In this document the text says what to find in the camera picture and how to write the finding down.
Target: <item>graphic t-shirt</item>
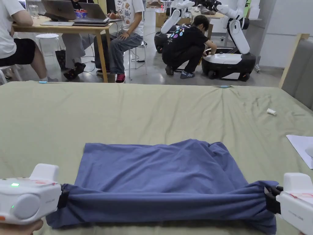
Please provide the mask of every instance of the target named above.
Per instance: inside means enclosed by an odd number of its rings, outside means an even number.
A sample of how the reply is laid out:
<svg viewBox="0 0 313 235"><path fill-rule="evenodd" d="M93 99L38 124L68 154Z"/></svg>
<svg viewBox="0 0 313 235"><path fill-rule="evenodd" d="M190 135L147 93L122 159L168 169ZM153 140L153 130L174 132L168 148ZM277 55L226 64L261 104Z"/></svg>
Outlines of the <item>graphic t-shirt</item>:
<svg viewBox="0 0 313 235"><path fill-rule="evenodd" d="M185 51L192 45L201 46L208 40L197 27L190 24L182 25L169 37L163 52Z"/></svg>
<svg viewBox="0 0 313 235"><path fill-rule="evenodd" d="M134 22L135 13L145 11L142 0L115 0L115 7L123 20L120 28L123 32L126 32ZM143 36L143 17L133 32Z"/></svg>

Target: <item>eraser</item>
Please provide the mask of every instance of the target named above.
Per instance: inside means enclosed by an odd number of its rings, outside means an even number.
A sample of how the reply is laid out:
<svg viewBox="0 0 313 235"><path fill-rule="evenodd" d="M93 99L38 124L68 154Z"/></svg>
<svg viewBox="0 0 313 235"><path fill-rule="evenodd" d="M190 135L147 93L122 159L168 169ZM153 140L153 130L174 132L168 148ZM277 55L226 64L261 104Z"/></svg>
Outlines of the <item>eraser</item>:
<svg viewBox="0 0 313 235"><path fill-rule="evenodd" d="M276 111L270 108L268 108L266 112L272 115L276 115Z"/></svg>

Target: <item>white shirt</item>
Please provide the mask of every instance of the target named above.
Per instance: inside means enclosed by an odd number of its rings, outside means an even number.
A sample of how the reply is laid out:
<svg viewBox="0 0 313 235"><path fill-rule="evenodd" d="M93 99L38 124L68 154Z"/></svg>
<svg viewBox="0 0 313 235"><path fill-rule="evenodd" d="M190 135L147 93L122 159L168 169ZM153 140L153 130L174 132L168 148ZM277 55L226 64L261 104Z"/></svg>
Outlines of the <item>white shirt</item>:
<svg viewBox="0 0 313 235"><path fill-rule="evenodd" d="M123 25L120 30L124 32L126 32L129 26L134 22L135 13L145 11L142 0L115 0L115 7L123 20ZM143 17L133 32L143 36Z"/></svg>
<svg viewBox="0 0 313 235"><path fill-rule="evenodd" d="M12 15L25 11L18 0L0 0L0 59L12 56L16 52L16 44L10 36Z"/></svg>

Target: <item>stool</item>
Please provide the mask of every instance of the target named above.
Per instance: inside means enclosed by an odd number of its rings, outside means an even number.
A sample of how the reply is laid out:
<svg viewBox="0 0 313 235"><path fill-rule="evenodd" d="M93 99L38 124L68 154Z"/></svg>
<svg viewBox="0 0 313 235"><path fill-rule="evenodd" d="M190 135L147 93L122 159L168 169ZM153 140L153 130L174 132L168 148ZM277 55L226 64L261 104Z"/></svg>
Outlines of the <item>stool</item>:
<svg viewBox="0 0 313 235"><path fill-rule="evenodd" d="M14 72L14 76L17 78L17 80L19 81L23 81L19 72L18 72L18 67L17 65L12 65L12 66L4 66L4 67L0 67L0 77L2 78L2 84L8 83L7 79L5 78L4 73L2 72L2 70L6 70L6 69L12 69Z"/></svg>
<svg viewBox="0 0 313 235"><path fill-rule="evenodd" d="M42 50L42 45L41 45L41 39L55 39L58 43L58 50L61 50L61 46L59 43L59 36L57 34L39 34L36 36L36 38L38 38L39 41L39 48L41 50L41 53L44 55L44 52Z"/></svg>
<svg viewBox="0 0 313 235"><path fill-rule="evenodd" d="M147 61L146 61L146 45L145 45L145 42L142 41L141 42L141 47L143 47L145 49L145 66L146 66L146 74L147 74ZM129 56L129 71L128 71L128 75L129 75L129 78L131 77L131 50L129 49L128 50L128 56ZM135 69L137 69L137 47L135 47Z"/></svg>

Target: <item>gray pants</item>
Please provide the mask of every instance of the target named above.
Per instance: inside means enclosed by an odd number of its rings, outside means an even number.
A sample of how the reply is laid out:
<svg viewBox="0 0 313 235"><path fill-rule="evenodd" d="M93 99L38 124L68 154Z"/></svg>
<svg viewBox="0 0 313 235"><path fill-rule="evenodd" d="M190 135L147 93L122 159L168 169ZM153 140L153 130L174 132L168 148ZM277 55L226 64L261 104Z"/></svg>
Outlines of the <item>gray pants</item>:
<svg viewBox="0 0 313 235"><path fill-rule="evenodd" d="M76 62L81 63L81 57L85 56L85 50L94 41L92 34L63 34L62 39L66 47L66 67L74 68Z"/></svg>
<svg viewBox="0 0 313 235"><path fill-rule="evenodd" d="M105 66L106 70L110 71L110 73L114 74L124 74L124 52L129 49L138 47L141 45L143 40L142 36L138 34L131 33L131 35L126 40L120 40L118 37L121 35L118 32L116 35L110 35L111 44L110 49L108 49L108 43L106 40L106 35L102 35L102 44L103 51L105 57ZM103 69L101 67L99 49L97 38L94 39L94 47L95 47L95 65L97 69Z"/></svg>

